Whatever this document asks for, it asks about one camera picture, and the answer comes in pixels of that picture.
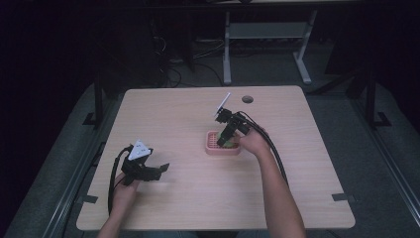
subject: green object in basket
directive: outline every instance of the green object in basket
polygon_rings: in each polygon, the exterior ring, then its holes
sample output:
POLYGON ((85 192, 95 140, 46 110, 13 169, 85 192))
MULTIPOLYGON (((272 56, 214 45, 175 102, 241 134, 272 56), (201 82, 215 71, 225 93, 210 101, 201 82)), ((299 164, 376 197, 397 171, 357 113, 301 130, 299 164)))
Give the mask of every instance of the green object in basket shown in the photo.
MULTIPOLYGON (((216 134, 216 139, 217 139, 217 140, 219 140, 219 139, 220 139, 220 135, 222 135, 222 132, 218 132, 218 133, 216 134)), ((226 147, 226 148, 231 148, 231 147, 234 147, 234 146, 235 146, 235 143, 231 142, 231 140, 229 140, 229 141, 225 142, 225 145, 223 145, 223 147, 226 147)))

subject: light wood tabletop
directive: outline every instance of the light wood tabletop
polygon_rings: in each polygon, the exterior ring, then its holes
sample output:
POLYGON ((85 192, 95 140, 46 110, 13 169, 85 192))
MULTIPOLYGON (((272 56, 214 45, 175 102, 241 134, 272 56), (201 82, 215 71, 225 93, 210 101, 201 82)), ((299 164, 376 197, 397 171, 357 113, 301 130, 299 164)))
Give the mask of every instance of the light wood tabletop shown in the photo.
POLYGON ((88 191, 98 199, 84 202, 77 227, 101 228, 108 217, 114 159, 141 139, 154 149, 148 167, 170 166, 160 180, 141 182, 125 229, 265 229, 256 158, 245 150, 238 156, 209 156, 205 152, 206 133, 226 126, 213 115, 228 92, 232 95, 224 108, 246 112, 268 131, 305 227, 354 226, 348 202, 333 199, 332 194, 343 193, 343 189, 301 88, 259 86, 127 91, 88 191), (254 102, 244 103, 245 95, 254 102))

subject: gray floor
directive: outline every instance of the gray floor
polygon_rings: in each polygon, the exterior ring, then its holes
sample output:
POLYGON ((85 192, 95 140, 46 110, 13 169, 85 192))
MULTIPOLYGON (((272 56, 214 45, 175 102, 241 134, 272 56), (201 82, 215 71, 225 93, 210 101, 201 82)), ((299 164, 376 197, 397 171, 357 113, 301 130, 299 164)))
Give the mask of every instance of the gray floor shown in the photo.
MULTIPOLYGON (((331 48, 332 44, 311 44, 308 47, 304 59, 313 79, 311 85, 301 82, 292 48, 287 46, 246 58, 232 58, 232 86, 299 85, 304 91, 311 91, 336 77, 324 74, 331 48)), ((219 76, 223 75, 221 56, 196 59, 195 62, 211 66, 219 76)), ((220 86, 215 72, 206 66, 197 65, 195 72, 183 64, 174 69, 182 75, 182 83, 220 86)), ((178 79, 174 71, 169 76, 174 81, 178 79)), ((308 237, 420 237, 419 226, 402 199, 383 152, 375 141, 377 137, 383 141, 413 192, 419 196, 420 136, 398 110, 391 94, 380 86, 376 109, 386 114, 392 127, 373 131, 360 112, 364 97, 348 99, 344 94, 346 86, 340 85, 321 96, 307 96, 307 100, 343 189, 356 199, 350 203, 356 226, 334 231, 308 230, 308 237)), ((118 100, 104 98, 105 121, 94 130, 93 126, 82 125, 86 114, 94 110, 93 88, 86 89, 69 115, 6 237, 96 236, 96 232, 83 232, 75 227, 81 204, 73 201, 86 194, 95 172, 95 167, 80 165, 86 158, 98 160, 94 155, 100 143, 107 140, 122 97, 118 100), (74 188, 74 193, 66 191, 71 188, 75 172, 82 178, 86 172, 86 176, 80 184, 78 196, 73 199, 68 195, 75 193, 74 188), (58 213, 70 215, 60 219, 58 213)), ((139 237, 139 233, 125 231, 121 237, 139 237)))

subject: hand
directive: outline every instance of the hand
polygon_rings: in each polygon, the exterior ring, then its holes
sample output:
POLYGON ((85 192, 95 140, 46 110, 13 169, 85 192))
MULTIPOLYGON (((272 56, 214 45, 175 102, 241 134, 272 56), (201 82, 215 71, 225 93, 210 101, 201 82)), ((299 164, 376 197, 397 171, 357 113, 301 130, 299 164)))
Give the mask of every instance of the hand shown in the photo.
POLYGON ((239 138, 239 144, 257 157, 262 153, 270 153, 270 147, 268 143, 254 128, 251 128, 250 132, 246 136, 239 138))
POLYGON ((136 200, 137 187, 140 184, 139 180, 133 180, 130 185, 123 185, 125 179, 124 173, 120 173, 115 178, 114 198, 112 201, 111 216, 117 216, 119 219, 124 219, 129 214, 134 201, 136 200))

